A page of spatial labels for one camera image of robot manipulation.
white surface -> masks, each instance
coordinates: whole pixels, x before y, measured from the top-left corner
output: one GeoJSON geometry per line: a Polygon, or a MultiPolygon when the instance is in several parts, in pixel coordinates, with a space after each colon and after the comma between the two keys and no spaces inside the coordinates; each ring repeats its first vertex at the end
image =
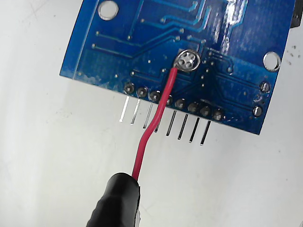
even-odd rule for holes
{"type": "MultiPolygon", "coordinates": [[[[84,227],[111,175],[131,173],[149,104],[59,71],[81,0],[0,1],[0,226],[84,227]]],[[[260,136],[171,110],[139,179],[142,227],[297,227],[303,220],[303,27],[291,31],[260,136]]]]}

